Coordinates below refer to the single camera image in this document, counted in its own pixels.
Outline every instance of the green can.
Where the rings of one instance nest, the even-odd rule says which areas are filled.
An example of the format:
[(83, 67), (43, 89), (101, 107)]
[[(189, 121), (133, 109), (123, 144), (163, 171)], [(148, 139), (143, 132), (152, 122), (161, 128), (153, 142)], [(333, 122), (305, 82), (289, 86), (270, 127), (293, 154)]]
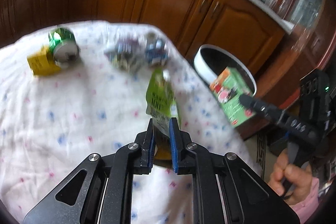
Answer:
[(48, 33), (49, 49), (56, 62), (68, 63), (79, 58), (79, 47), (73, 32), (67, 28), (57, 28)]

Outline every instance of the green snack package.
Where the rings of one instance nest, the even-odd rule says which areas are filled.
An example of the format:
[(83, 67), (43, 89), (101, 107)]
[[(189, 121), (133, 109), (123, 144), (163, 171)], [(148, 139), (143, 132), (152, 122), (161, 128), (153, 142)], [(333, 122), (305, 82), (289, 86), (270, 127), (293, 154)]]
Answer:
[(234, 127), (239, 126), (254, 115), (239, 102), (239, 95), (242, 93), (251, 95), (252, 93), (237, 69), (227, 67), (223, 70), (217, 79), (211, 83), (210, 90)]
[(171, 160), (169, 119), (176, 117), (180, 124), (174, 93), (168, 76), (164, 77), (164, 74), (161, 68), (155, 69), (146, 92), (146, 114), (153, 117), (153, 132), (157, 145), (155, 159), (157, 160)]

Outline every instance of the hand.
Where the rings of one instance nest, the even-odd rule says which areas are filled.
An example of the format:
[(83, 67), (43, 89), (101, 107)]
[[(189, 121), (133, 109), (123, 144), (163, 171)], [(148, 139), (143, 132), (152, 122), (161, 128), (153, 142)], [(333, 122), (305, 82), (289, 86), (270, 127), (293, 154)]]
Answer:
[(288, 192), (287, 195), (292, 196), (285, 200), (288, 205), (295, 205), (301, 201), (304, 201), (310, 193), (310, 187), (312, 182), (312, 174), (310, 165), (306, 170), (303, 170), (293, 164), (288, 163), (287, 150), (281, 152), (277, 158), (277, 162), (273, 166), (273, 173), (271, 173), (268, 185), (278, 195), (283, 195), (285, 189), (281, 184), (282, 178), (285, 177), (288, 181), (293, 183), (296, 188), (293, 192)]

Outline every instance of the person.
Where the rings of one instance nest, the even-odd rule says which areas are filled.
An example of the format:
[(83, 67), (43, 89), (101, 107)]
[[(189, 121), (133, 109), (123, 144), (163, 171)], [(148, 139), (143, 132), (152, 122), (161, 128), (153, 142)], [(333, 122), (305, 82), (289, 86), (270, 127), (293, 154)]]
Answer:
[(305, 170), (288, 163), (287, 150), (281, 152), (273, 166), (273, 172), (270, 175), (268, 185), (278, 195), (283, 195), (285, 189), (281, 184), (285, 177), (293, 183), (296, 188), (285, 202), (296, 212), (303, 224), (313, 214), (318, 206), (319, 179), (313, 177), (311, 166), (308, 165)]

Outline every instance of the silver screw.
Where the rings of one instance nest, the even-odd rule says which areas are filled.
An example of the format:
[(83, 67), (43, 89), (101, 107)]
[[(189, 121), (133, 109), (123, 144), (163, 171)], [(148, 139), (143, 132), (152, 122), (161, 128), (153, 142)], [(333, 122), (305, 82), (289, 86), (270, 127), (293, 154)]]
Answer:
[(89, 155), (89, 161), (96, 161), (99, 159), (99, 155), (98, 154), (91, 154)]
[(229, 159), (229, 160), (235, 160), (237, 158), (237, 155), (235, 153), (227, 153), (226, 157)]
[(197, 148), (197, 144), (195, 143), (188, 143), (187, 144), (187, 148), (190, 149), (190, 150), (194, 150)]
[(128, 149), (131, 149), (131, 150), (135, 150), (139, 147), (139, 145), (137, 143), (130, 143), (128, 145)]

